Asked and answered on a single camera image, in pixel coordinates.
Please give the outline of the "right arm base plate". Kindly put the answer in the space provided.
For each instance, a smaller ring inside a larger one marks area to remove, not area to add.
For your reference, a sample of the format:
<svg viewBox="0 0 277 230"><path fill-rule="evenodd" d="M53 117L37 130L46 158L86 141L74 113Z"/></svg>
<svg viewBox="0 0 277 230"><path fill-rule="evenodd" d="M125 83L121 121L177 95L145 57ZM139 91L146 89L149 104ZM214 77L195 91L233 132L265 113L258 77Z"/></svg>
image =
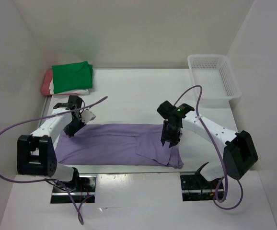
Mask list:
<svg viewBox="0 0 277 230"><path fill-rule="evenodd" d="M183 202L212 200L219 183L219 179L208 182L194 173L180 174L180 181Z"/></svg>

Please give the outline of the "green t shirt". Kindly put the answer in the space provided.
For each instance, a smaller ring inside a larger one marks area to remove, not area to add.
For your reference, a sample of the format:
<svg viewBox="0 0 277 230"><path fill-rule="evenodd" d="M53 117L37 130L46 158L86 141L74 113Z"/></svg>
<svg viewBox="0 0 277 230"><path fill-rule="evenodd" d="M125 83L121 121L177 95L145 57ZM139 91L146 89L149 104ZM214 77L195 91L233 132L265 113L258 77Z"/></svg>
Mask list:
<svg viewBox="0 0 277 230"><path fill-rule="evenodd" d="M93 65L88 61L53 65L52 73L54 94L93 87Z"/></svg>

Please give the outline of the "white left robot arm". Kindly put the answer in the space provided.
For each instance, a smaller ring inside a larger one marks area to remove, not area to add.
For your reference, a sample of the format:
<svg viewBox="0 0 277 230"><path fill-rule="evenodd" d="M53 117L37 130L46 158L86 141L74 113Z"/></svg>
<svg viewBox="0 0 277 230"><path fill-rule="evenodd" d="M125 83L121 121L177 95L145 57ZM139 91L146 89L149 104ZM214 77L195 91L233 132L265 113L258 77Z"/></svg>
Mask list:
<svg viewBox="0 0 277 230"><path fill-rule="evenodd" d="M54 142L60 134L73 137L86 124L79 109L84 105L82 98L71 95L66 103L54 106L53 114L72 111L47 119L30 135L21 135L17 141L17 172L23 175L47 176L59 180L69 191L81 185L76 168L58 163Z"/></svg>

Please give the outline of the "red t shirt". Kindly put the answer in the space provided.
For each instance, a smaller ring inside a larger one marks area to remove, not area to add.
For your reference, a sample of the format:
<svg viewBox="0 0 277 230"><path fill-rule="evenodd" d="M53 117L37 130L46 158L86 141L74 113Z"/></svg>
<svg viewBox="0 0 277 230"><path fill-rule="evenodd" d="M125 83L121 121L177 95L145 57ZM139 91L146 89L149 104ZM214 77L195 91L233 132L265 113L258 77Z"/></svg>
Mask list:
<svg viewBox="0 0 277 230"><path fill-rule="evenodd" d="M41 93L44 96L52 96L49 92L49 85L50 82L53 80L53 72L51 69L48 69L45 73L45 78L44 78L44 82L43 85L41 87Z"/></svg>

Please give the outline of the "purple t shirt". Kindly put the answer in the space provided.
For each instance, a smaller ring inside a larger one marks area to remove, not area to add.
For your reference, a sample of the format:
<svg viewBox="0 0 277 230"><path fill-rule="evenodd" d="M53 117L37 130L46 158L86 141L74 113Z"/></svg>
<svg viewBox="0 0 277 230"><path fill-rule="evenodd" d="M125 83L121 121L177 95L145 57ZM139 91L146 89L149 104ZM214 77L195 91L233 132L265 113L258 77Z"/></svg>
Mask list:
<svg viewBox="0 0 277 230"><path fill-rule="evenodd" d="M61 132L55 154L65 165L183 167L178 146L161 143L162 125L86 125L73 137Z"/></svg>

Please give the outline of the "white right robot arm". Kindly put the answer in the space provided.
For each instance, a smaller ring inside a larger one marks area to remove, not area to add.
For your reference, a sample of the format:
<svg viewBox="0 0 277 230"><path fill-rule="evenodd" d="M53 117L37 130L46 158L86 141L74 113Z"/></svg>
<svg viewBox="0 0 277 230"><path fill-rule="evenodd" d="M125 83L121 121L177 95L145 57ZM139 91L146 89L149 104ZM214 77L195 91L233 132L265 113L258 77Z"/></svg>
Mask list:
<svg viewBox="0 0 277 230"><path fill-rule="evenodd" d="M200 188L207 188L213 180L229 176L240 180L258 161L258 155L251 135L226 129L223 126L203 117L188 104L176 107L164 101L157 108L164 119L161 143L170 147L180 142L181 130L189 130L203 139L215 144L221 159L219 163L207 163L200 167L195 176L195 183Z"/></svg>

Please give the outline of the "cream white t shirt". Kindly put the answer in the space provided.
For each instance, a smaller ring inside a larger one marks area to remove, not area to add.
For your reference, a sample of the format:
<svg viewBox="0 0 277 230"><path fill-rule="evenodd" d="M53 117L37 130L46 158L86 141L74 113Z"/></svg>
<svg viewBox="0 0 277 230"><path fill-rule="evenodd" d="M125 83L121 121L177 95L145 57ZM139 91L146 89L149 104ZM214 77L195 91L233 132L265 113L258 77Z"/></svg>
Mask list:
<svg viewBox="0 0 277 230"><path fill-rule="evenodd" d="M62 95L62 94L75 94L75 95L89 95L89 91L87 89L84 90L71 90L66 92L54 93L54 84L53 80L50 82L49 85L49 92L51 95Z"/></svg>

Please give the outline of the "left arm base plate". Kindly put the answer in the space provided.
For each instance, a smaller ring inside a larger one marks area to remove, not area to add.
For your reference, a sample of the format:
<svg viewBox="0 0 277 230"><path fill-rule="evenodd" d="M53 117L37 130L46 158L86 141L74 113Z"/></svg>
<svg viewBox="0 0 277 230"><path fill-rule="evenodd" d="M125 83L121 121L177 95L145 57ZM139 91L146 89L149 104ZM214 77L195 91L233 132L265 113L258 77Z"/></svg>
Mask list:
<svg viewBox="0 0 277 230"><path fill-rule="evenodd" d="M68 190L76 204L94 203L96 190L96 174L80 174L80 182L77 187L69 187ZM48 182L52 187L51 204L69 204L71 199L67 191L56 182Z"/></svg>

